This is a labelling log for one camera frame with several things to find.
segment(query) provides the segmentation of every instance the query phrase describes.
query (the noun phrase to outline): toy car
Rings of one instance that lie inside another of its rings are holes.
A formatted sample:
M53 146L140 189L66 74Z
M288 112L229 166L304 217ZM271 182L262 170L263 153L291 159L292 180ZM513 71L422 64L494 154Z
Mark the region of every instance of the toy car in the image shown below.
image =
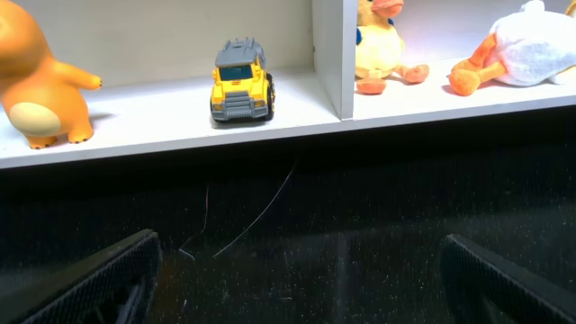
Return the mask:
M264 50L254 39L229 40L218 52L212 77L210 110L216 122L240 118L272 120L274 80L266 72Z

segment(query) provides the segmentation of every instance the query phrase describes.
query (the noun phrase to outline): vertical white panel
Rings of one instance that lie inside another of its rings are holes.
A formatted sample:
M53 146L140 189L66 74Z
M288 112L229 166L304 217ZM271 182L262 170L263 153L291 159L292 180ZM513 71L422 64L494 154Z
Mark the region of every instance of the vertical white panel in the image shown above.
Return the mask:
M255 37L271 69L312 67L311 0L15 0L54 55L106 86L209 76L228 39Z
M353 117L356 0L312 0L314 66L340 119Z
M499 18L516 13L527 1L405 0L404 10L394 18L396 30L406 42L404 60L414 63L470 56ZM569 3L544 0L546 10L557 13L564 13Z

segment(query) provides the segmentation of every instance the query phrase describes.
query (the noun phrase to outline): truck grille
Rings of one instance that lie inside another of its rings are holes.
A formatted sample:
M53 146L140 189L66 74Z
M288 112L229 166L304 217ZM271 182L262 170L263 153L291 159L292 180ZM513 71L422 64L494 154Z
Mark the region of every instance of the truck grille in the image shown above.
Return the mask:
M224 112L230 118L252 117L248 91L227 93L224 100Z

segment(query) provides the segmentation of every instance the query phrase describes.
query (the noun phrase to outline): thin wire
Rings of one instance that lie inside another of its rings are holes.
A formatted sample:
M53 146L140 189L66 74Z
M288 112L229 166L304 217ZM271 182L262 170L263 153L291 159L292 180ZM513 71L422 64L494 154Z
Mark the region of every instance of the thin wire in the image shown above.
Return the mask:
M250 230L250 228L252 228L252 226L254 226L254 224L256 224L256 222L258 220L260 220L260 218L262 218L262 215L265 214L265 212L268 210L270 205L272 205L272 203L276 200L276 197L278 197L278 194L280 194L280 192L282 191L282 188L284 188L284 185L286 185L286 183L288 182L288 179L290 179L290 176L294 172L294 169L296 168L297 165L298 165L298 159L296 159L294 161L294 164L292 165L292 169L290 170L290 173L288 173L288 175L284 179L284 182L282 183L282 185L280 186L280 188L278 189L278 191L274 195L274 198L272 198L272 200L266 206L266 208L264 208L264 210L262 212L260 212L260 215L258 215L258 217L256 217L256 219L254 221L252 221L250 226L248 226L246 229L244 229L244 231L242 231L242 233L240 233L240 235L238 235L236 238L234 238L234 240L232 240L226 247L224 247L222 250L220 250L218 253L216 253L212 257L217 257L220 253L224 252L227 248L231 247L234 243L236 243L237 240L239 240L242 236L244 236L244 234L246 234L246 232L248 232Z
M192 237L200 236L200 235L202 235L202 233L204 233L204 230L206 230L206 221L208 220L208 192L209 191L210 191L210 186L206 185L206 199L205 199L205 203L204 203L204 227L200 231L200 234L194 235L194 236L191 236L190 238L188 238L186 240L186 242L182 245L182 247L184 247L186 244L188 244L188 242L192 239ZM182 252L182 253L186 254L187 256L191 257L192 259L194 259L194 257L192 255L190 255L186 251L182 250L182 247L179 248L180 252Z

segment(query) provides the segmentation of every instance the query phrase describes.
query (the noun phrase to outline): gray truck roof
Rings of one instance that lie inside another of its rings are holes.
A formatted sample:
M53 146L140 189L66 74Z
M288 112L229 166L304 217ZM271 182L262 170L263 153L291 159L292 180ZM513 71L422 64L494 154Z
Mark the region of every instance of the gray truck roof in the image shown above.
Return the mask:
M266 68L264 50L253 38L230 41L224 45L224 49L218 52L216 67L230 67L241 64L251 64L260 57L262 68Z

